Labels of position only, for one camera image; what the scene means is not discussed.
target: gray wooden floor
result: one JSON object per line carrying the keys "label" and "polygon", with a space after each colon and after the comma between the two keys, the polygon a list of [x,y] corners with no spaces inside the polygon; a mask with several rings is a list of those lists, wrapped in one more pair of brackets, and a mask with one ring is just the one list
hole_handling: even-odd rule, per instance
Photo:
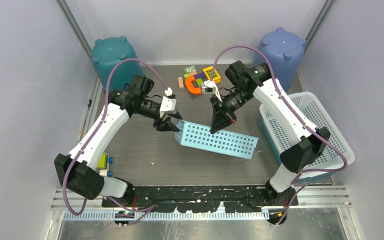
{"label": "gray wooden floor", "polygon": [[[195,66],[201,72],[208,67]],[[227,66],[217,66],[221,74],[221,82],[217,84],[219,87],[232,87],[224,75]],[[185,88],[179,89],[177,78],[183,76],[183,68],[186,67],[189,66],[165,65],[154,68],[176,94],[178,110],[183,119],[210,126],[213,116],[210,96],[201,95],[192,99]],[[150,95],[163,96],[163,86],[158,79],[146,67],[143,70],[155,82]],[[288,93],[296,92],[302,92],[297,77],[292,81]],[[101,94],[98,113],[104,105],[104,96]],[[226,128],[227,131],[259,138],[251,160],[181,146],[175,140],[174,132],[158,132],[152,127],[152,119],[133,115],[116,133],[105,151],[114,158],[110,170],[114,176],[137,186],[265,184],[279,165],[259,123],[259,106],[260,102],[251,100],[235,112],[237,122]],[[329,178],[322,182],[331,183],[331,180]]]}

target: orange toy magnet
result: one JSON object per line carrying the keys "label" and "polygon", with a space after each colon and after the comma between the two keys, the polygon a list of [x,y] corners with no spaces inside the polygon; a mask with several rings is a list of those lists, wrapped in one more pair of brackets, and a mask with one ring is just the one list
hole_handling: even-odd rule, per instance
{"label": "orange toy magnet", "polygon": [[192,84],[192,82],[195,81],[195,77],[192,75],[192,76],[188,76],[185,80],[184,80],[184,85],[186,86],[187,90],[193,94],[193,95],[201,95],[201,88],[200,87],[194,87],[194,85]]}

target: gray wall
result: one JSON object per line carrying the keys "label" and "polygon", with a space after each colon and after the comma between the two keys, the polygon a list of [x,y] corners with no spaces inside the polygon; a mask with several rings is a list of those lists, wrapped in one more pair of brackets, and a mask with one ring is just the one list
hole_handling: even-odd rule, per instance
{"label": "gray wall", "polygon": [[54,0],[0,1],[0,240],[43,239],[94,77]]}
{"label": "gray wall", "polygon": [[[305,38],[325,0],[66,0],[89,44],[127,36],[149,64],[211,64],[235,44],[256,46],[284,27]],[[250,63],[236,49],[220,63]]]}
{"label": "gray wall", "polygon": [[299,68],[355,152],[335,175],[363,239],[384,239],[384,0],[337,1]]}

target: blue barrel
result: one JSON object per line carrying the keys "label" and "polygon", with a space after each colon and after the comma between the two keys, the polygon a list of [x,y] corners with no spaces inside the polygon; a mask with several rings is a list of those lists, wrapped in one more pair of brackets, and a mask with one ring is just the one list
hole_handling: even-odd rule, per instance
{"label": "blue barrel", "polygon": [[[90,59],[103,89],[107,87],[108,76],[114,66],[121,60],[129,58],[136,59],[138,57],[136,56],[133,46],[127,41],[125,36],[110,37],[95,41],[95,47],[92,49]],[[135,74],[144,75],[139,62],[128,61],[123,63],[114,72],[109,91],[124,89],[126,84],[132,82],[133,75]]]}
{"label": "blue barrel", "polygon": [[[282,27],[268,33],[258,45],[258,50],[270,61],[274,74],[285,92],[289,90],[292,79],[303,59],[305,46],[306,41],[303,38],[290,31],[285,31]],[[260,55],[255,54],[251,65],[255,67],[265,62]]]}

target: robotic arm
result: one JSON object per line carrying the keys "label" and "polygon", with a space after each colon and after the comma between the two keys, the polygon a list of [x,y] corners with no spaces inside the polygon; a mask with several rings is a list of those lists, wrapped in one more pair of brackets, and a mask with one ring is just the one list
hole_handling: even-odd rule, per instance
{"label": "robotic arm", "polygon": [[100,128],[97,129],[102,121],[104,110],[83,140],[68,155],[59,154],[55,158],[54,165],[61,185],[67,168],[73,160],[72,157],[81,151],[86,140],[94,134],[69,173],[67,188],[89,200],[95,199],[97,196],[121,198],[126,191],[129,191],[129,187],[132,187],[129,182],[115,177],[100,176],[95,169],[111,139],[133,114],[154,119],[153,127],[157,131],[179,132],[170,118],[171,116],[182,119],[176,108],[176,96],[174,94],[168,97],[163,96],[161,103],[157,103],[147,97],[153,87],[154,82],[151,79],[135,75],[131,84],[126,85],[125,90],[116,89],[110,93],[105,121],[102,122]]}
{"label": "robotic arm", "polygon": [[[269,202],[272,202],[286,193],[303,168],[314,162],[323,153],[326,144],[307,131],[288,109],[276,92],[268,66],[265,63],[247,68],[241,61],[237,61],[229,65],[225,75],[233,84],[233,88],[229,90],[227,96],[220,97],[216,94],[218,93],[216,90],[202,91],[203,93],[214,93],[210,98],[213,109],[210,132],[214,134],[234,124],[237,119],[234,112],[252,98],[256,98],[268,108],[292,145],[291,148],[280,154],[282,164],[266,184],[264,196]],[[305,121],[306,126],[328,140],[330,137],[328,129],[326,127],[318,129],[292,103],[281,87],[280,91],[295,112]]]}

